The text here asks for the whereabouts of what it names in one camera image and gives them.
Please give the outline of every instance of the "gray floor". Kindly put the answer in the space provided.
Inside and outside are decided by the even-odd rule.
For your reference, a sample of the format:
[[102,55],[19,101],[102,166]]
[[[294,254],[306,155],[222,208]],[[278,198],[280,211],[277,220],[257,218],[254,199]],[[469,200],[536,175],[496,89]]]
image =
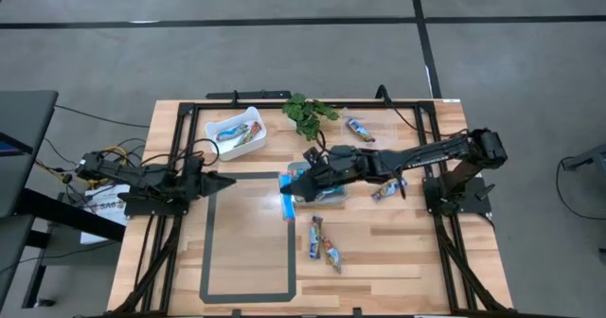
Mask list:
[[[606,0],[422,0],[427,16],[606,14]],[[301,16],[411,16],[410,0],[3,0],[0,22],[201,20]],[[606,143],[606,23],[432,25],[444,97],[461,98],[471,127],[498,131],[509,161],[485,177],[517,309],[602,317],[606,222],[558,201],[558,161]],[[429,97],[415,25],[1,30],[0,89],[56,89],[59,102],[118,120],[149,122],[163,98],[289,89],[314,97]],[[58,111],[47,137],[78,159],[144,130]],[[40,158],[61,165],[48,146]],[[562,175],[578,211],[606,217],[605,179]],[[29,186],[62,190],[34,171]],[[33,256],[26,250],[25,257]],[[19,267],[2,317],[71,317],[105,309],[113,267],[55,267],[42,295],[55,308],[19,309],[32,263]]]

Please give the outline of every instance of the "table leg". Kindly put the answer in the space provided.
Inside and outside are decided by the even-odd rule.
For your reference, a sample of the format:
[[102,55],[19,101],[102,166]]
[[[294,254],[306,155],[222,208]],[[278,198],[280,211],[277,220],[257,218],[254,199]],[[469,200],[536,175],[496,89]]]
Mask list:
[[122,241],[126,229],[121,224],[27,188],[21,192],[17,214],[30,214],[114,241]]
[[31,230],[27,235],[26,245],[40,249],[46,248],[50,234]]
[[42,264],[42,258],[38,258],[36,260],[36,266],[34,267],[34,272],[29,279],[29,285],[27,285],[26,295],[23,299],[23,304],[21,304],[22,309],[32,309],[36,307],[36,302],[38,301],[38,292],[40,291],[40,287],[42,285],[42,279],[45,277],[46,266]]

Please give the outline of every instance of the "black tape outline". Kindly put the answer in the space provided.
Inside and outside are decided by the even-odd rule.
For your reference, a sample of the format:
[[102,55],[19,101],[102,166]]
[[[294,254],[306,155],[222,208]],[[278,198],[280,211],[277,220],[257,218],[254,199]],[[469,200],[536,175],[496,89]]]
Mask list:
[[[235,172],[222,173],[222,176],[237,180],[271,180],[276,179],[279,172]],[[206,216],[205,250],[202,261],[202,279],[200,281],[200,299],[205,304],[242,304],[242,303],[275,303],[289,302],[296,295],[296,257],[294,240],[294,221],[288,222],[288,291],[284,293],[248,293],[248,294],[209,294],[210,260],[212,257],[212,240],[214,236],[215,215],[217,212],[217,194],[208,198],[208,214]]]

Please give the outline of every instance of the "laptop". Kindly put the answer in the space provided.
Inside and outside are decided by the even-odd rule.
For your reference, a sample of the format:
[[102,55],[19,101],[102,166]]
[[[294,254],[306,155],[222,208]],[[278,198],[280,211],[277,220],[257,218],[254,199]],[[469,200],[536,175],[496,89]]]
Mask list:
[[0,157],[31,154],[33,148],[0,132]]

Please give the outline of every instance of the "blue package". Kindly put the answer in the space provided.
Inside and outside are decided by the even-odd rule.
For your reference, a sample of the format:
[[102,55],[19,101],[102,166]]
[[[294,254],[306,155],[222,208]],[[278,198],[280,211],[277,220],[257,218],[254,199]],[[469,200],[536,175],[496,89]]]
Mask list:
[[[293,177],[288,173],[280,173],[280,188],[289,185]],[[294,220],[294,204],[292,195],[280,194],[282,197],[282,218],[286,221]]]

